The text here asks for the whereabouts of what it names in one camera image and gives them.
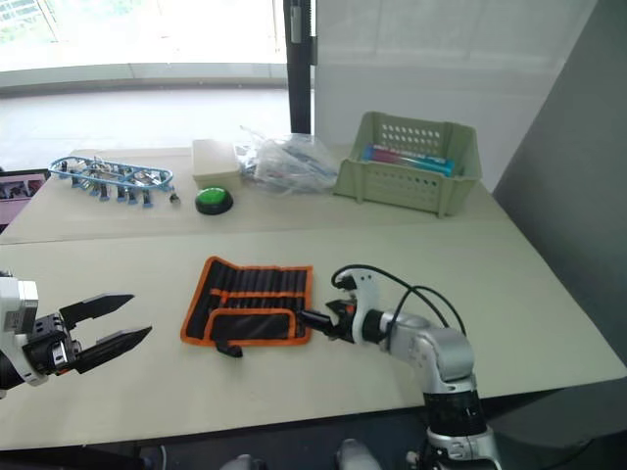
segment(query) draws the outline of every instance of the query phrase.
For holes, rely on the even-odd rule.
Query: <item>white table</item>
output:
[[[189,208],[187,179],[181,166],[179,212],[163,200],[152,212],[135,211],[135,218],[126,213],[137,208],[87,195],[79,195],[81,202],[66,197],[67,181],[50,181],[0,237],[2,265],[37,282],[40,314],[100,292],[135,294],[120,311],[78,325],[74,335],[86,346],[122,328],[154,327],[135,350],[87,374],[9,391],[0,402],[0,426],[11,431],[0,435],[0,449],[150,439],[422,404],[410,367],[376,347],[313,334],[303,347],[246,348],[236,360],[181,343],[181,323],[211,255],[241,264],[310,263],[319,308],[341,297],[328,279],[349,262],[442,290],[466,323],[484,398],[625,376],[588,316],[482,187],[462,214],[444,220],[330,196],[277,199],[252,189],[236,192],[227,214],[204,217]],[[88,210],[70,211],[57,204],[62,200]],[[381,287],[382,305],[394,305],[401,291],[384,281]],[[429,314],[418,303],[408,307]]]

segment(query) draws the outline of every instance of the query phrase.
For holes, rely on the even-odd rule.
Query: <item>green basket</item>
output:
[[[451,159],[453,175],[396,164],[362,162],[367,144]],[[342,162],[334,194],[378,203],[436,212],[439,217],[459,211],[472,186],[481,179],[474,128],[452,122],[396,117],[369,112],[351,155]]]

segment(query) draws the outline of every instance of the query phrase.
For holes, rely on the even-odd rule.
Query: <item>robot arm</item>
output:
[[[79,321],[115,311],[132,298],[102,295],[35,319],[35,283],[0,271],[0,399],[24,382],[37,386],[50,374],[83,373],[133,349],[152,327],[119,331],[86,350],[70,333]]]
[[[372,274],[367,269],[347,269],[333,280],[351,296],[349,301],[327,304],[338,316],[337,323],[316,311],[303,311],[301,317],[332,339],[380,344],[385,353],[413,367],[429,416],[427,438],[434,450],[427,468],[502,470],[477,395],[470,343],[458,330],[434,326],[418,315],[401,311],[394,320],[393,311],[379,308]],[[383,341],[388,332],[389,341]]]

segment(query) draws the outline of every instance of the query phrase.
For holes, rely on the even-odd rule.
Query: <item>orange trim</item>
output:
[[[196,286],[196,290],[194,291],[194,295],[192,297],[192,301],[189,305],[189,308],[187,309],[187,315],[185,316],[185,320],[183,321],[183,325],[181,326],[180,329],[180,339],[182,342],[190,344],[190,345],[196,345],[196,346],[214,346],[215,342],[213,342],[212,340],[209,340],[209,335],[207,334],[208,330],[207,328],[210,325],[213,325],[213,316],[216,314],[216,312],[221,313],[221,314],[226,314],[223,313],[225,310],[226,311],[233,311],[233,310],[242,310],[246,313],[241,313],[241,314],[272,314],[273,312],[275,313],[285,313],[285,312],[289,312],[290,314],[290,332],[288,333],[288,339],[286,340],[240,340],[240,341],[232,341],[229,342],[229,344],[233,344],[236,346],[299,346],[299,345],[303,345],[306,342],[308,342],[310,340],[310,336],[312,335],[312,330],[310,328],[305,328],[305,334],[301,337],[295,337],[296,335],[296,315],[294,314],[294,312],[288,308],[216,308],[212,311],[212,314],[210,314],[210,318],[209,321],[207,322],[207,325],[205,325],[205,338],[203,339],[199,339],[199,338],[192,338],[187,336],[187,325],[192,317],[192,314],[194,312],[194,307],[196,306],[196,304],[198,303],[198,301],[200,300],[200,297],[203,294],[203,287],[205,286],[205,281],[207,280],[207,276],[209,275],[209,271],[211,269],[211,266],[213,264],[214,261],[220,262],[226,266],[229,266],[233,269],[273,269],[273,270],[279,270],[279,271],[296,271],[296,270],[305,270],[307,272],[306,274],[306,288],[305,288],[305,308],[311,308],[312,305],[312,283],[313,283],[313,276],[312,276],[312,271],[314,270],[311,266],[292,266],[292,267],[282,267],[282,266],[275,266],[275,265],[270,265],[270,266],[256,266],[256,265],[252,265],[252,266],[238,266],[236,264],[233,264],[231,262],[228,262],[220,257],[210,257],[205,261],[205,265],[203,266],[203,271],[201,272],[200,275],[200,279],[198,280],[198,284]],[[234,293],[234,292],[226,292],[226,291],[220,291],[219,289],[212,289],[212,293],[214,291],[220,292],[221,295],[221,299],[220,302],[226,302],[226,299],[228,299],[229,297],[243,297],[243,298],[247,298],[247,297],[294,297],[294,298],[299,298],[302,297],[303,294],[302,293],[295,293],[295,292],[279,292],[279,293],[268,293],[268,292],[263,292],[263,293]]]

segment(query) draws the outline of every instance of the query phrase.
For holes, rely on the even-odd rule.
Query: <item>clear plastic bag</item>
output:
[[[270,139],[248,132],[251,145],[236,148],[245,177],[284,194],[323,193],[335,185],[340,163],[316,137],[288,134]]]

